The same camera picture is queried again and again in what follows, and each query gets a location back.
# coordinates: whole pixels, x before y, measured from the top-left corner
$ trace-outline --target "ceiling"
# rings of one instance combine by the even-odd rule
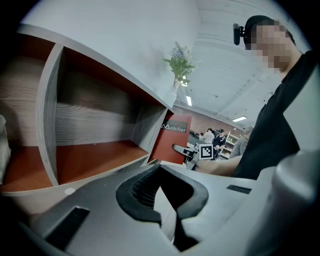
[[[245,26],[251,16],[265,15],[287,27],[300,51],[310,48],[295,22],[272,0],[196,0],[196,4],[201,24],[192,58],[201,62],[188,76],[188,87],[178,89],[175,105],[238,128],[254,126],[281,79],[245,50],[242,39],[234,45],[233,24]],[[191,97],[192,106],[186,96]],[[247,119],[232,122],[241,116]]]

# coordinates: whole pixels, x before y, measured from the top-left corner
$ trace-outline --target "black t-shirt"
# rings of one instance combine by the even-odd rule
[[[219,147],[221,147],[224,144],[226,144],[226,136],[220,137],[220,135],[218,135],[212,141],[213,147],[215,147],[217,145],[219,145]]]
[[[304,87],[315,65],[312,51],[303,54],[261,109],[234,177],[256,180],[262,169],[276,166],[299,151],[284,111]]]

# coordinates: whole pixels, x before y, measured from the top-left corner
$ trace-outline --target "white wall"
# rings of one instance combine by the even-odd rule
[[[200,18],[194,0],[42,0],[22,23],[92,48],[169,103],[174,75],[163,58],[174,41],[192,48]]]

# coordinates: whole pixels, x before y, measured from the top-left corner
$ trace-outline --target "brick wall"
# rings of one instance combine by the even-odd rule
[[[198,134],[205,133],[208,130],[208,128],[212,128],[214,130],[219,130],[222,128],[227,134],[228,132],[230,132],[232,135],[236,137],[239,137],[240,134],[244,134],[244,132],[242,132],[238,128],[234,130],[235,127],[233,127],[232,125],[213,119],[206,115],[203,115],[182,107],[178,107],[178,106],[173,106],[173,109],[177,115],[192,116],[190,129],[195,131]]]

